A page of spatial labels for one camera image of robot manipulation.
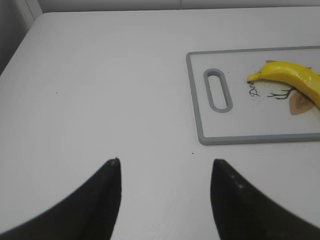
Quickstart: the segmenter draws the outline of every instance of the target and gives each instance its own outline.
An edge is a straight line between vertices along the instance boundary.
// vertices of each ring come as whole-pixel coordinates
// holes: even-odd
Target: cutting board
[[[292,115],[298,91],[272,81],[248,84],[267,61],[320,74],[320,46],[189,52],[186,55],[197,135],[204,145],[320,140],[320,111]]]

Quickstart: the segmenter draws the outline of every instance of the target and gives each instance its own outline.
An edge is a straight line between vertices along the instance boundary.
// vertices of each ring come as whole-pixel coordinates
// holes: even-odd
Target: white cutting board
[[[320,73],[320,48],[190,52],[186,59],[198,138],[202,144],[320,140],[320,111],[317,107],[300,115],[291,115],[289,99],[296,90],[291,91],[286,99],[268,97],[285,94],[291,86],[271,81],[256,82],[253,85],[247,83],[248,76],[258,72],[267,60],[296,63],[312,67],[314,72]],[[210,107],[204,81],[204,73],[209,69],[218,69],[224,73],[233,103],[228,112],[217,112]],[[215,103],[223,108],[221,105],[226,104],[221,88],[215,87],[211,78],[209,82]]]

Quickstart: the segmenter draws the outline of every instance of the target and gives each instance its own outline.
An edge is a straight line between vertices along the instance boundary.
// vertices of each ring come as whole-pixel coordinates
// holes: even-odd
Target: white table
[[[0,77],[0,232],[52,207],[107,159],[122,163],[114,240],[218,240],[224,158],[320,227],[320,144],[203,146],[192,51],[320,45],[320,7],[47,13]]]

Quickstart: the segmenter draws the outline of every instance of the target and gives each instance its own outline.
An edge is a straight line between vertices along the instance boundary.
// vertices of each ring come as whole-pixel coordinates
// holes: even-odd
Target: yellow banana
[[[271,80],[289,84],[309,97],[320,108],[320,76],[298,64],[275,61],[248,77],[248,82]]]

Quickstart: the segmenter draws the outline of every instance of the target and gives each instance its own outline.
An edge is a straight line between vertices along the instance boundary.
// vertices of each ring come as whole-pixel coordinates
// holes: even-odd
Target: table surface
[[[204,146],[193,51],[320,45],[320,7],[47,13],[0,77],[0,232],[122,164],[112,239],[215,239],[215,158],[320,227],[318,142]]]

